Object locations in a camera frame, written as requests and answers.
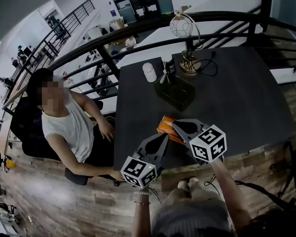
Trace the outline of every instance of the white cup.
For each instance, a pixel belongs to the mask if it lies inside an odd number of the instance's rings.
[[[143,71],[148,82],[154,82],[157,80],[156,72],[151,63],[143,64]]]

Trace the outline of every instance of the black hair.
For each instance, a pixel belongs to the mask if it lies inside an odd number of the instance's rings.
[[[26,87],[28,100],[32,105],[41,106],[41,88],[46,85],[46,82],[53,81],[53,72],[48,69],[39,69],[35,71]]]

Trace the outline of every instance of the yellow object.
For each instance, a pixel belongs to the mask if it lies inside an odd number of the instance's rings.
[[[9,159],[6,160],[5,164],[8,168],[15,168],[16,167],[16,163],[12,160],[9,160]]]

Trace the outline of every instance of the gold lamp base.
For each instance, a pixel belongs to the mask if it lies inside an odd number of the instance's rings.
[[[184,59],[180,62],[180,67],[183,72],[188,74],[194,74],[197,73],[197,70],[199,70],[202,67],[201,61],[197,60],[195,57],[191,57],[190,59]]]

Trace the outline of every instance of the hand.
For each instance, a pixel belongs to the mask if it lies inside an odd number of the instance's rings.
[[[114,139],[113,126],[109,122],[107,122],[106,119],[102,119],[101,121],[98,121],[98,126],[103,139],[107,137],[107,139],[110,142],[112,142],[112,140]]]
[[[113,170],[113,171],[110,173],[110,176],[113,177],[113,178],[115,178],[117,181],[125,182],[123,175],[122,175],[121,172],[118,171],[118,170]]]

